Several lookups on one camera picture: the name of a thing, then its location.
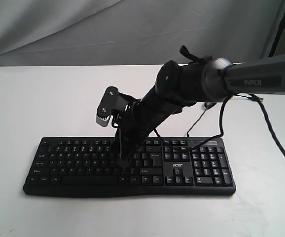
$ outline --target white table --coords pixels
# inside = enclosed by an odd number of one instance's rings
[[[237,190],[232,197],[72,199],[22,191],[43,136],[113,136],[95,123],[106,87],[141,98],[160,66],[0,68],[0,235],[2,237],[248,237],[285,236],[285,158],[259,106],[243,98],[225,109],[224,143]],[[285,96],[264,96],[285,147]],[[220,105],[193,136],[218,133]],[[184,136],[198,104],[171,116],[163,136]]]

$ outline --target black keyboard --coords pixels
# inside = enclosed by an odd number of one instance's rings
[[[161,144],[149,137],[130,166],[121,168],[111,137],[42,138],[23,190],[28,195],[75,198],[235,192],[221,138],[192,152],[188,148],[205,138],[163,140]]]

